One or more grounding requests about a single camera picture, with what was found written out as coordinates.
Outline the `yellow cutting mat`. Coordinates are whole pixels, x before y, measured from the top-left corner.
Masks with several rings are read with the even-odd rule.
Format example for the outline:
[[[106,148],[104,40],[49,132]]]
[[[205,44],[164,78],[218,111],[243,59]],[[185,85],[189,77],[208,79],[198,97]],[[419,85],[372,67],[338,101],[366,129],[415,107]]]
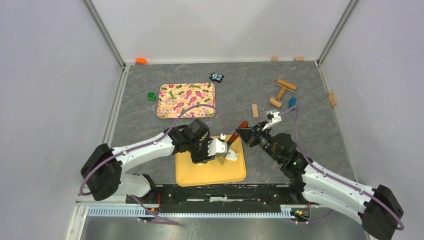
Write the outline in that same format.
[[[175,181],[180,187],[241,182],[247,176],[247,168],[240,138],[229,148],[236,160],[219,156],[207,163],[192,163],[189,152],[175,155]]]

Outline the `floral pattern tray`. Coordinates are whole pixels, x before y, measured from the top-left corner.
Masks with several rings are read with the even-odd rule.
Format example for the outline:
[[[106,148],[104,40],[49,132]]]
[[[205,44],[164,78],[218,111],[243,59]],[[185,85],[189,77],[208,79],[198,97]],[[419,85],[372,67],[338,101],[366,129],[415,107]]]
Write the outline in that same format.
[[[216,106],[216,89],[211,82],[163,84],[159,89],[156,115],[160,119],[176,119],[196,105]]]

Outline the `green plastic block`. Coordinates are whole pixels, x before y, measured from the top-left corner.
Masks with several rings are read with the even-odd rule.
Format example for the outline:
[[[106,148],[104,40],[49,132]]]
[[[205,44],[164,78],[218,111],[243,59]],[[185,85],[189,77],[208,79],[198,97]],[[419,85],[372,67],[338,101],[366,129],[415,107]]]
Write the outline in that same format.
[[[149,102],[155,102],[157,100],[157,95],[155,92],[148,92],[147,99]]]

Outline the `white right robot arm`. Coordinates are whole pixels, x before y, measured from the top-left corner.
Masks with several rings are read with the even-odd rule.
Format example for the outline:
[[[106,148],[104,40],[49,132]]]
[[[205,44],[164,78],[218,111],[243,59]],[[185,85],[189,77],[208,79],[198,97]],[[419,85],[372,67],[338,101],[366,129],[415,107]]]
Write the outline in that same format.
[[[389,187],[380,184],[374,188],[327,170],[304,157],[290,134],[271,135],[266,124],[237,128],[236,132],[248,147],[258,146],[280,165],[292,181],[288,196],[293,203],[307,201],[335,210],[377,240],[390,240],[402,229],[399,221],[404,210]]]

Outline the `small wooden block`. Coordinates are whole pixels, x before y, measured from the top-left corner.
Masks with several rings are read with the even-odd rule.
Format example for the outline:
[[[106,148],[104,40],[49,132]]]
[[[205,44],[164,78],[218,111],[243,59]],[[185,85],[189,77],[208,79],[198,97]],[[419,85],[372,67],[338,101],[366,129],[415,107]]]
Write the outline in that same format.
[[[259,108],[258,108],[257,104],[253,103],[251,105],[251,108],[252,108],[252,115],[253,115],[253,117],[254,118],[258,118],[259,117]]]

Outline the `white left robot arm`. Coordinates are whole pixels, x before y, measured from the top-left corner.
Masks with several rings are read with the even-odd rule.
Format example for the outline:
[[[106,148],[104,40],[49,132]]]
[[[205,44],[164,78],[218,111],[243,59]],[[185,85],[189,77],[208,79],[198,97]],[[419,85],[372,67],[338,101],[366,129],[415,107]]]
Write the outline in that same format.
[[[127,146],[111,148],[98,145],[80,170],[83,186],[95,201],[103,201],[113,195],[134,195],[145,204],[153,203],[157,190],[146,175],[131,175],[128,171],[148,161],[177,153],[189,152],[194,163],[206,163],[218,152],[225,150],[222,144],[226,136],[211,137],[209,127],[200,119],[189,125],[167,128],[158,135]]]

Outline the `white dough ball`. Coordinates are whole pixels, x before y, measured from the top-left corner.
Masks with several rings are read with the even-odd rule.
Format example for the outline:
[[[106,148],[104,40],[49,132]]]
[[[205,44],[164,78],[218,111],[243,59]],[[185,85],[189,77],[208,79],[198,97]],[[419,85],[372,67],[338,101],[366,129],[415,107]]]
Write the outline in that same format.
[[[238,160],[238,156],[239,156],[239,154],[238,153],[236,153],[234,150],[232,150],[232,149],[229,149],[228,150],[228,152],[227,152],[227,154],[226,154],[226,156],[225,156],[225,159],[226,160],[229,160],[229,161],[233,161],[233,162],[235,162],[235,161],[237,161]]]

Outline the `orange plastic cap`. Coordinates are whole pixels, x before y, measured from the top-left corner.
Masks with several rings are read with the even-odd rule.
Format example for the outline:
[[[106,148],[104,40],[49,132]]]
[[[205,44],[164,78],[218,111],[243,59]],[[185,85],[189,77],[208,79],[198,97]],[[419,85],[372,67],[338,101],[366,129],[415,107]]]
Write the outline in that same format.
[[[134,61],[135,65],[146,65],[147,63],[147,60],[143,57],[137,57]]]

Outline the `blue plastic block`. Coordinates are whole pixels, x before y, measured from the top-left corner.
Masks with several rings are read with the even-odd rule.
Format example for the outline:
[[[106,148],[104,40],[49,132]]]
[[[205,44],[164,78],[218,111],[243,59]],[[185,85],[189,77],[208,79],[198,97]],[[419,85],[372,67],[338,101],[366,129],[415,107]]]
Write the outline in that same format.
[[[288,108],[292,108],[297,104],[297,98],[296,97],[291,97],[289,100],[289,104],[288,104]]]

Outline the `wooden piece right edge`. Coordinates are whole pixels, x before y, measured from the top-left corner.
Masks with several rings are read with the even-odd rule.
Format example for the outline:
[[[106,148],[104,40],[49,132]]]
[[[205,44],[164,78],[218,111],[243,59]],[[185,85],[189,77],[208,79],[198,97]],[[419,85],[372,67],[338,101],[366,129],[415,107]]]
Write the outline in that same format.
[[[335,95],[333,92],[329,92],[327,94],[327,98],[328,98],[328,102],[330,104],[331,107],[335,107],[337,105],[336,99],[335,99]]]

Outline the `metal scraper with wooden handle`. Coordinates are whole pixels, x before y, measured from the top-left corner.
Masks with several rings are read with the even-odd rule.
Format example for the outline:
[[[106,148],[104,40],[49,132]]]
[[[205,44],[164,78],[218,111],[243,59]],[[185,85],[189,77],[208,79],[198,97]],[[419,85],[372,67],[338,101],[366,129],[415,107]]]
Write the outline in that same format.
[[[231,135],[231,137],[229,138],[229,140],[226,142],[227,143],[227,152],[228,152],[228,150],[229,149],[231,149],[231,146],[232,146],[232,144],[238,139],[240,137],[240,134],[237,132],[237,131],[235,131],[232,135]],[[224,165],[224,163],[225,163],[225,161],[226,161],[226,159],[225,159],[225,157],[223,157],[223,156],[216,156],[216,159],[218,160],[218,162],[223,166]]]

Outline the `black patterned small box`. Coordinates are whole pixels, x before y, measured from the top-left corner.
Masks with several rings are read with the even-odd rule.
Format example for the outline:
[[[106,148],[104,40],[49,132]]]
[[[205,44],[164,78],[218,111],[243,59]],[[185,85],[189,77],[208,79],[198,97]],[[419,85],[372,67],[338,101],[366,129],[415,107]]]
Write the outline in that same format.
[[[219,72],[212,72],[209,75],[209,79],[213,82],[221,83],[222,80],[224,79],[224,75]]]

